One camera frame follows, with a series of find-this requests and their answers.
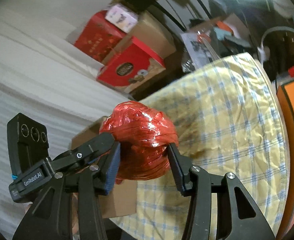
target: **yellow checkered cloth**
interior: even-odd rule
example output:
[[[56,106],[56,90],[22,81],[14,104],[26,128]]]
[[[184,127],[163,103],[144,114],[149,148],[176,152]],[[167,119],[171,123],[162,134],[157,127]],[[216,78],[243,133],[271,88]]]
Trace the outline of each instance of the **yellow checkered cloth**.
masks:
[[[175,124],[179,151],[209,173],[234,172],[276,234],[288,193],[289,159],[284,127],[265,75],[249,54],[217,60],[142,103]],[[138,240],[181,239],[189,208],[172,173],[138,181],[137,213],[114,218]],[[213,194],[210,239],[215,239]]]

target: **plastic bag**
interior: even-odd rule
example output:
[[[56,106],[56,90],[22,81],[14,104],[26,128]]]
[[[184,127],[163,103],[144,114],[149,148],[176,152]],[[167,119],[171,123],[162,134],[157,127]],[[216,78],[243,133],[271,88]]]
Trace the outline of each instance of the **plastic bag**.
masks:
[[[178,146],[175,126],[163,113],[142,103],[117,105],[99,133],[110,132],[121,143],[117,179],[156,179],[169,170],[166,148]]]
[[[196,70],[219,59],[205,33],[183,33],[181,38]]]
[[[194,63],[192,63],[192,60],[190,58],[190,55],[186,49],[186,47],[184,47],[184,53],[182,55],[182,59],[181,59],[181,68],[183,73],[189,73],[189,72],[193,72],[194,69]]]

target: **red gift box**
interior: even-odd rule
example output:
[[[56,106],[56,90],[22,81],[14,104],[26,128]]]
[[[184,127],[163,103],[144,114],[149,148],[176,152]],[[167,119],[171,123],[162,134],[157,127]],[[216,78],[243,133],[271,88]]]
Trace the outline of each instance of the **red gift box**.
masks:
[[[103,67],[97,80],[126,93],[165,70],[161,57],[142,41],[132,37]]]
[[[74,46],[95,60],[101,62],[126,35],[105,20],[107,11],[100,11],[88,21]]]

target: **red plastic twine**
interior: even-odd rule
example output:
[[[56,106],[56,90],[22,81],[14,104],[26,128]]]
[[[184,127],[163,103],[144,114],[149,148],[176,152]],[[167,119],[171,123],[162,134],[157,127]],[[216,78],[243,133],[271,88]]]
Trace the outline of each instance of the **red plastic twine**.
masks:
[[[170,168],[166,148],[178,146],[175,126],[163,113],[142,103],[117,105],[99,133],[109,132],[121,144],[117,179],[156,179]]]

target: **camera lens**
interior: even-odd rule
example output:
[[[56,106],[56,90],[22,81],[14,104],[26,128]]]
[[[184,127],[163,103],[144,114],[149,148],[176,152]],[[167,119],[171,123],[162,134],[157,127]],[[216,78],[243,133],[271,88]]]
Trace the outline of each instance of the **camera lens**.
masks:
[[[22,125],[22,134],[23,136],[27,137],[29,135],[29,129],[26,124]]]
[[[41,139],[43,140],[43,142],[47,141],[47,136],[44,132],[41,133]]]
[[[31,128],[31,137],[34,139],[34,141],[38,142],[39,141],[39,132],[37,128],[33,127]]]

